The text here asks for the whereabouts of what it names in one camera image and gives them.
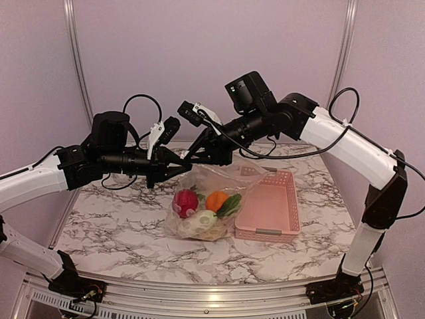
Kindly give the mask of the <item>dark red toy fruit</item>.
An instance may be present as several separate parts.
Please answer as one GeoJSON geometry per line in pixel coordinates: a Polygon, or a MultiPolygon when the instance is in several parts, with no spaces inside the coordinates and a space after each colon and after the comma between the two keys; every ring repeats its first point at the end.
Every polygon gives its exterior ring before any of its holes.
{"type": "Polygon", "coordinates": [[[191,189],[178,191],[172,201],[173,211],[182,219],[193,215],[198,206],[199,200],[197,194],[191,189]]]}

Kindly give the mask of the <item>orange toy fruit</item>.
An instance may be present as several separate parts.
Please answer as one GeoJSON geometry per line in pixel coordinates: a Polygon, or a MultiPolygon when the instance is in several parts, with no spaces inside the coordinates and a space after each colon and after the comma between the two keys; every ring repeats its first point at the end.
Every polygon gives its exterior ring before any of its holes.
{"type": "Polygon", "coordinates": [[[225,192],[212,192],[206,199],[205,207],[207,210],[217,212],[228,198],[229,195],[225,192]]]}

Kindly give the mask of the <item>clear zip top bag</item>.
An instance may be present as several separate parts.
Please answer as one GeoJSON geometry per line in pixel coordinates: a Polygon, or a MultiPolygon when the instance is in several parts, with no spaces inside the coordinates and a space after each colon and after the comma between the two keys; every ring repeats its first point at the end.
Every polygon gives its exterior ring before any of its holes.
{"type": "Polygon", "coordinates": [[[246,160],[200,164],[179,178],[163,226],[176,239],[216,241],[228,235],[254,187],[268,172],[246,160]]]}

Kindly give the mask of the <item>white long toy vegetable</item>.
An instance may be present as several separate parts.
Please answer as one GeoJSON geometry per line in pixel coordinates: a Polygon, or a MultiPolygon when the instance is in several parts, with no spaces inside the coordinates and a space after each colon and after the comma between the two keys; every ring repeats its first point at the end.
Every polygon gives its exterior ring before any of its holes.
{"type": "Polygon", "coordinates": [[[184,219],[178,226],[178,234],[182,237],[193,237],[209,230],[217,221],[216,213],[211,210],[198,211],[184,219]]]}

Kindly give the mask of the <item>pink plastic basket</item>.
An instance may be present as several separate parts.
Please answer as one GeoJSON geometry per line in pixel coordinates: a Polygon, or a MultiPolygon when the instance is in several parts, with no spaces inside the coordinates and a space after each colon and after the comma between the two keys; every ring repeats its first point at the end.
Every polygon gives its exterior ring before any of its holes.
{"type": "Polygon", "coordinates": [[[248,193],[234,225],[237,239],[291,243],[301,232],[293,173],[264,176],[248,193]]]}

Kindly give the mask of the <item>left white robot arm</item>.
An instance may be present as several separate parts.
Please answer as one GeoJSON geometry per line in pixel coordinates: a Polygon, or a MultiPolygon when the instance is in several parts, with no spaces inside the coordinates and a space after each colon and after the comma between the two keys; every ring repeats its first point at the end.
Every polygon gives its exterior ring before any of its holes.
{"type": "MultiPolygon", "coordinates": [[[[189,171],[192,165],[167,148],[160,147],[148,156],[146,151],[124,148],[121,151],[89,150],[70,146],[50,154],[38,165],[29,165],[1,176],[1,211],[38,197],[72,191],[109,173],[142,175],[147,187],[189,171]]],[[[59,251],[42,245],[1,223],[1,256],[57,279],[59,287],[71,296],[84,290],[84,281],[76,275],[72,261],[59,251]]]]}

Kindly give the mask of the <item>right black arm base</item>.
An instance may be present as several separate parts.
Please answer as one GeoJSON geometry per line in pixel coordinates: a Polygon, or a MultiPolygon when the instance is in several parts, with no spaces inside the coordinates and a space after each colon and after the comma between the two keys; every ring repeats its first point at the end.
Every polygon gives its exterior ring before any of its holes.
{"type": "Polygon", "coordinates": [[[364,291],[361,279],[349,276],[309,283],[305,295],[311,304],[320,304],[360,295],[364,291]]]}

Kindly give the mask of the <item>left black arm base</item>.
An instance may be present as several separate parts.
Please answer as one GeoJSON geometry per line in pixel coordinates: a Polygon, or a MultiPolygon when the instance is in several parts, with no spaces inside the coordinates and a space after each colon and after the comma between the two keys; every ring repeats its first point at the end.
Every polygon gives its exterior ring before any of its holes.
{"type": "Polygon", "coordinates": [[[104,297],[106,283],[101,280],[80,277],[79,275],[61,274],[52,279],[48,289],[81,302],[91,300],[99,303],[104,297]]]}

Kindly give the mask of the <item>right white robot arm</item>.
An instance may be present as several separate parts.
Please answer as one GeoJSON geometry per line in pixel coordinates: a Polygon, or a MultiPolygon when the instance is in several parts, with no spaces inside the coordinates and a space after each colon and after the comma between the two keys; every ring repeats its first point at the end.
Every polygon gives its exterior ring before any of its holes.
{"type": "Polygon", "coordinates": [[[222,124],[202,104],[184,101],[178,113],[192,125],[207,128],[183,159],[192,163],[228,165],[232,153],[260,138],[284,134],[327,152],[360,173],[369,182],[365,210],[351,247],[341,262],[341,274],[329,283],[329,292],[344,297],[355,286],[368,258],[385,231],[397,219],[408,182],[403,153],[390,152],[369,141],[350,122],[336,119],[308,97],[291,93],[277,101],[271,92],[243,101],[234,99],[239,118],[222,124]]]}

